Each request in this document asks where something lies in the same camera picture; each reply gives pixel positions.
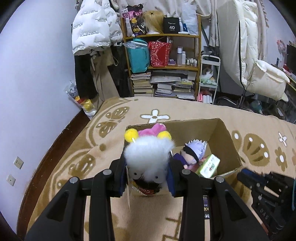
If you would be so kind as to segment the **open cardboard box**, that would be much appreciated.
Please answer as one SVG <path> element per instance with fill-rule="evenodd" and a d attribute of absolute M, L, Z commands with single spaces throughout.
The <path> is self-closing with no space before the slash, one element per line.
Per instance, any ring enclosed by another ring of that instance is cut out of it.
<path fill-rule="evenodd" d="M 233 139 L 219 118 L 129 126 L 123 156 L 135 196 L 168 193 L 170 159 L 205 178 L 227 177 L 241 167 Z"/>

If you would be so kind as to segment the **teal bag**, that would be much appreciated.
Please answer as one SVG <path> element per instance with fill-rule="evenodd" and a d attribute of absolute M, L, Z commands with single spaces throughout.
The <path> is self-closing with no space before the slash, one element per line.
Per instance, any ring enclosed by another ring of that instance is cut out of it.
<path fill-rule="evenodd" d="M 142 39 L 133 39 L 125 43 L 132 73 L 146 72 L 150 65 L 148 43 Z"/>

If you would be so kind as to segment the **stack of books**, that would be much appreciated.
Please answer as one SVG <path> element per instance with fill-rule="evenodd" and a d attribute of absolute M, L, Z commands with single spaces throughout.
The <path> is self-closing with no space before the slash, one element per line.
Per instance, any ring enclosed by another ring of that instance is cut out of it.
<path fill-rule="evenodd" d="M 189 70 L 152 70 L 132 74 L 134 96 L 195 99 L 196 72 Z"/>

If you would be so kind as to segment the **green tissue pack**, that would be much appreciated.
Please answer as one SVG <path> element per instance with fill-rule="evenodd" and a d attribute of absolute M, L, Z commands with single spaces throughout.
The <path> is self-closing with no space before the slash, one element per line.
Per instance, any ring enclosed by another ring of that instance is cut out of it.
<path fill-rule="evenodd" d="M 220 159 L 214 154 L 210 154 L 203 159 L 201 166 L 197 169 L 196 174 L 204 178 L 212 178 L 220 164 Z"/>

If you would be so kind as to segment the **white rolling cart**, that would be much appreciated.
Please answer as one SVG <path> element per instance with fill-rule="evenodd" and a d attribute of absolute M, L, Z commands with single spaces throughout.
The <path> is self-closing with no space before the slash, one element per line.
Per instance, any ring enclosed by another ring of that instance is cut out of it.
<path fill-rule="evenodd" d="M 210 54 L 201 56 L 198 102 L 214 104 L 219 85 L 220 66 L 221 60 L 219 57 Z"/>

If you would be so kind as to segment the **black box with 40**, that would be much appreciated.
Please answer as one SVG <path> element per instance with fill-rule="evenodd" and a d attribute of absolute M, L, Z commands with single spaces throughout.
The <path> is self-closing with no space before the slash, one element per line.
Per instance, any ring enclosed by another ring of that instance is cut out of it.
<path fill-rule="evenodd" d="M 180 32 L 179 18 L 164 17 L 164 34 L 178 34 Z"/>

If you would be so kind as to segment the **black tissue pack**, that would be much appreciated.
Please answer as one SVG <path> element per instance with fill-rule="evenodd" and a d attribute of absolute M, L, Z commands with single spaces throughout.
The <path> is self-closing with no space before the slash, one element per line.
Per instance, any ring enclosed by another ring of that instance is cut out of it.
<path fill-rule="evenodd" d="M 203 195 L 204 219 L 210 219 L 210 206 L 207 195 Z"/>

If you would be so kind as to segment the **white wall outlet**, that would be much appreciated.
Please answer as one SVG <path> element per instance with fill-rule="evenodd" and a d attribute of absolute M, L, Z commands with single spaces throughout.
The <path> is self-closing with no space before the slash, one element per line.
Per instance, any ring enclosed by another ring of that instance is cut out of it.
<path fill-rule="evenodd" d="M 7 178 L 6 178 L 6 181 L 7 181 L 11 186 L 14 186 L 16 179 L 15 179 L 11 174 L 9 174 L 9 175 L 7 176 Z"/>
<path fill-rule="evenodd" d="M 14 160 L 13 164 L 18 168 L 21 169 L 23 166 L 23 160 L 19 157 L 16 157 L 16 159 Z"/>

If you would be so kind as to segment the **white puffer jacket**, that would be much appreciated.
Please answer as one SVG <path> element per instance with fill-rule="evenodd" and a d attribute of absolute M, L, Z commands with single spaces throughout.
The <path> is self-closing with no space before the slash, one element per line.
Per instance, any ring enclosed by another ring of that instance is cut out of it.
<path fill-rule="evenodd" d="M 72 23 L 72 52 L 87 55 L 105 51 L 123 40 L 119 6 L 114 1 L 77 1 Z"/>

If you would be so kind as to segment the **black purple anime bag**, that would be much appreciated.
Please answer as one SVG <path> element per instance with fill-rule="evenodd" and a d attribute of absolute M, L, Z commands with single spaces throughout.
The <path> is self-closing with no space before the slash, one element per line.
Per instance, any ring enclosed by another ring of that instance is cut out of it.
<path fill-rule="evenodd" d="M 125 20 L 128 37 L 145 35 L 146 27 L 142 17 L 144 6 L 142 4 L 127 6 L 122 10 L 122 17 Z"/>

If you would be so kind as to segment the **white fluffy plush toy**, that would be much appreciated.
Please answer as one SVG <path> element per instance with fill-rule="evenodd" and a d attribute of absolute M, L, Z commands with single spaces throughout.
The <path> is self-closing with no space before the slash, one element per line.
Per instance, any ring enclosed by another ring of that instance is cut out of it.
<path fill-rule="evenodd" d="M 123 155 L 132 187 L 141 195 L 160 192 L 167 182 L 168 164 L 175 143 L 166 130 L 157 136 L 138 135 L 138 130 L 125 131 Z"/>

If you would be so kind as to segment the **white bottle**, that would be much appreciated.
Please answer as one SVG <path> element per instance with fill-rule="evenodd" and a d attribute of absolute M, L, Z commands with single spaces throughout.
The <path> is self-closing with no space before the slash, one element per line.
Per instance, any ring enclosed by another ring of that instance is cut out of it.
<path fill-rule="evenodd" d="M 186 64 L 186 52 L 182 51 L 182 65 Z"/>

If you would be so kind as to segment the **wooden bookshelf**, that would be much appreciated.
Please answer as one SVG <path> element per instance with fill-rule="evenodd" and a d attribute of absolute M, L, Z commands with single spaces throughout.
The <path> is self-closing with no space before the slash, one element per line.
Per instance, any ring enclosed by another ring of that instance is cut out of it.
<path fill-rule="evenodd" d="M 121 19 L 132 95 L 159 95 L 152 81 L 158 76 L 156 70 L 163 70 L 168 77 L 173 77 L 173 70 L 182 70 L 188 82 L 176 87 L 188 88 L 188 99 L 195 100 L 201 59 L 200 17 L 193 22 L 195 32 L 190 33 L 181 18 L 163 16 L 160 11 Z"/>

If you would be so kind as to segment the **red patterned bag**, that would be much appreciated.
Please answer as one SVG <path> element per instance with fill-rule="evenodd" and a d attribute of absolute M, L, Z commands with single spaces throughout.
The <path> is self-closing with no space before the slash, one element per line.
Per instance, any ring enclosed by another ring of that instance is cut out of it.
<path fill-rule="evenodd" d="M 166 67 L 169 62 L 172 43 L 167 42 L 149 42 L 150 63 L 154 68 Z"/>

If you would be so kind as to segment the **beige hanging coat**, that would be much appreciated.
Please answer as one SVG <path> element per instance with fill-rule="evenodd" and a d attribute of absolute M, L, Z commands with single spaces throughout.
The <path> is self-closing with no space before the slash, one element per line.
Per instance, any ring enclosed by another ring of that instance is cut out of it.
<path fill-rule="evenodd" d="M 97 91 L 94 104 L 100 107 L 104 101 L 112 97 L 119 97 L 118 90 L 114 84 L 108 66 L 114 64 L 111 49 L 97 52 L 91 57 L 91 74 Z"/>

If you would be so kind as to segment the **cream reclining chair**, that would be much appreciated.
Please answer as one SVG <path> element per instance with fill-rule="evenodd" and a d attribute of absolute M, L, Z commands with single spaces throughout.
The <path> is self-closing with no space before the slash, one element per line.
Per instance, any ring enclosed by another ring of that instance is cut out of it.
<path fill-rule="evenodd" d="M 289 78 L 259 59 L 257 4 L 227 1 L 216 13 L 220 57 L 226 73 L 245 91 L 287 102 L 285 87 Z"/>

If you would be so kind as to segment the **white plastic bag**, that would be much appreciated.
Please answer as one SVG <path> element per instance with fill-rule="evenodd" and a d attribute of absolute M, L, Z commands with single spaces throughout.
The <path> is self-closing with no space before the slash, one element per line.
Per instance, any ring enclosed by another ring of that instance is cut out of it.
<path fill-rule="evenodd" d="M 182 5 L 181 20 L 187 26 L 190 35 L 198 35 L 198 17 L 197 7 L 189 2 L 184 2 Z"/>

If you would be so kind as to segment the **plastic bag of toys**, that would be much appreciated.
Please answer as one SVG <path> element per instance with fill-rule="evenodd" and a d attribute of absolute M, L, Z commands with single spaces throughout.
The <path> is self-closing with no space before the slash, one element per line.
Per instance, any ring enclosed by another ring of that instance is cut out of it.
<path fill-rule="evenodd" d="M 64 91 L 67 93 L 70 100 L 72 100 L 79 108 L 81 108 L 86 116 L 91 120 L 96 114 L 97 110 L 90 99 L 81 98 L 79 96 L 76 82 L 70 81 L 65 87 Z"/>

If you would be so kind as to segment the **purple haired plush doll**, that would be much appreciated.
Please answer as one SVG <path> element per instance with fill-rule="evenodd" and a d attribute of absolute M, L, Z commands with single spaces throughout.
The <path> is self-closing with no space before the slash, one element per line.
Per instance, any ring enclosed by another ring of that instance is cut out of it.
<path fill-rule="evenodd" d="M 194 139 L 185 143 L 180 152 L 173 155 L 173 158 L 179 160 L 185 169 L 193 170 L 202 164 L 206 148 L 206 141 Z"/>

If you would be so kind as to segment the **blonde wig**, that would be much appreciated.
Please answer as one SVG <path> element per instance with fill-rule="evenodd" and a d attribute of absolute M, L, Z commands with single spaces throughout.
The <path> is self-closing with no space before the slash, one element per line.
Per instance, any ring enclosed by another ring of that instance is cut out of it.
<path fill-rule="evenodd" d="M 147 34 L 163 34 L 164 33 L 164 14 L 162 11 L 145 11 L 142 14 Z"/>

